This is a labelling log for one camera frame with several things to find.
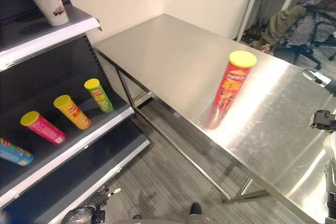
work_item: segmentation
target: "trousers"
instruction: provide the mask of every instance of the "trousers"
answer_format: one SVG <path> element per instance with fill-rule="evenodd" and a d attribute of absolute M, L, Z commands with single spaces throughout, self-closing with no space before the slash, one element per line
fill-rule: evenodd
<path fill-rule="evenodd" d="M 296 5 L 292 8 L 282 10 L 274 15 L 262 36 L 269 44 L 275 45 L 280 39 L 288 34 L 293 26 L 307 15 L 307 9 L 304 6 Z"/>

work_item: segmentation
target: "shoe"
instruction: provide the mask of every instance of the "shoe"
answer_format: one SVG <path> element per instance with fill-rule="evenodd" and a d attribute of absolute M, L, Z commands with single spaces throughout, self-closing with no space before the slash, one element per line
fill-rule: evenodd
<path fill-rule="evenodd" d="M 273 56 L 273 50 L 274 50 L 274 47 L 271 44 L 263 45 L 259 49 L 259 51 L 264 52 L 264 53 L 269 54 L 269 55 L 272 55 L 272 56 Z"/>
<path fill-rule="evenodd" d="M 197 202 L 193 203 L 190 208 L 190 214 L 191 215 L 201 215 L 202 214 L 202 209 L 200 204 Z"/>

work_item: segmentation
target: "green chip can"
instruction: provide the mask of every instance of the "green chip can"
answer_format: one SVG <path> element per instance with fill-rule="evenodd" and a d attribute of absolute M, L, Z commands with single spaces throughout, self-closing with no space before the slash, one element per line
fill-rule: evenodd
<path fill-rule="evenodd" d="M 94 100 L 98 103 L 100 110 L 108 113 L 113 110 L 112 103 L 101 87 L 98 79 L 90 79 L 84 83 L 84 87 L 89 91 Z"/>

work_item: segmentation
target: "pink chip can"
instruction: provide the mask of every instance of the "pink chip can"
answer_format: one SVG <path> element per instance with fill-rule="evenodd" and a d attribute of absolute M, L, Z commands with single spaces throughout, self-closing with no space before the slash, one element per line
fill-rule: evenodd
<path fill-rule="evenodd" d="M 49 123 L 37 111 L 30 111 L 25 114 L 21 118 L 20 124 L 36 132 L 53 144 L 61 144 L 67 138 L 62 131 Z"/>

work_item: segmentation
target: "blue chip can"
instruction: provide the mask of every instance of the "blue chip can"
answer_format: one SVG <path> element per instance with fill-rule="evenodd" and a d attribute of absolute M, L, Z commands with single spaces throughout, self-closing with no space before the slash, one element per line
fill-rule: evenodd
<path fill-rule="evenodd" d="M 29 165 L 34 156 L 32 153 L 4 140 L 0 137 L 0 157 L 18 165 Z"/>

